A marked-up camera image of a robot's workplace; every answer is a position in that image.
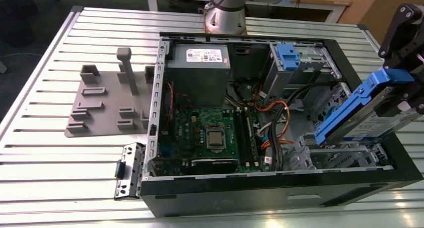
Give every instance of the green circuit board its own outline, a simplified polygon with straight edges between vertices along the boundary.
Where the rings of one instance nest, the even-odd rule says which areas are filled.
[[[174,111],[173,128],[169,134],[159,137],[158,151],[163,163],[175,166],[178,162],[194,159],[235,159],[238,167],[235,172],[263,171],[257,154],[254,136],[239,138],[239,122],[234,120],[239,112],[230,109],[187,109]],[[243,134],[253,135],[251,117],[255,114],[243,113]],[[210,149],[207,134],[215,132],[222,136],[223,144],[218,149]],[[246,143],[239,150],[239,141]]]

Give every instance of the blue drive bracket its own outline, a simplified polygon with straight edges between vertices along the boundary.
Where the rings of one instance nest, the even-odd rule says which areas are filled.
[[[342,105],[317,127],[314,132],[317,144],[321,145],[323,143],[331,130],[341,124],[345,118],[351,117],[351,112],[370,102],[371,95],[377,94],[387,86],[409,84],[413,81],[414,79],[409,72],[402,69],[381,68],[373,72],[363,83],[358,85]]]
[[[282,69],[294,71],[299,65],[299,57],[293,45],[277,44],[277,56],[282,63]]]

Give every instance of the aluminum table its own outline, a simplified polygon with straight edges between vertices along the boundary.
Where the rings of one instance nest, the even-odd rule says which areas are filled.
[[[155,60],[159,31],[202,32],[195,14],[74,7],[0,125],[0,224],[125,227],[418,227],[424,182],[342,207],[155,219],[142,201],[113,201],[121,146],[145,135],[65,138],[82,64],[117,71],[115,48],[130,47],[131,68]],[[355,25],[247,18],[249,35],[329,38],[363,79],[378,69],[378,45]],[[398,133],[424,172],[424,121]]]

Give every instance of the sticker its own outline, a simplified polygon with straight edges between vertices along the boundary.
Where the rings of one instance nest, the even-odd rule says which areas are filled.
[[[258,95],[259,95],[259,97],[262,97],[262,98],[266,97],[266,94],[265,94],[262,91],[258,92]]]
[[[187,49],[186,62],[221,63],[219,49]]]
[[[375,112],[346,133],[345,140],[377,138],[405,120],[410,120],[413,112],[401,112],[393,117],[378,117]]]
[[[270,163],[271,163],[271,158],[270,158],[270,157],[265,157],[263,162],[265,162],[266,164],[270,164]]]

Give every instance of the metal bracket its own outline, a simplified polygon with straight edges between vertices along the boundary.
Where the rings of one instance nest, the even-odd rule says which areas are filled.
[[[114,172],[117,182],[113,199],[115,201],[139,199],[143,155],[145,145],[133,143],[123,146]]]

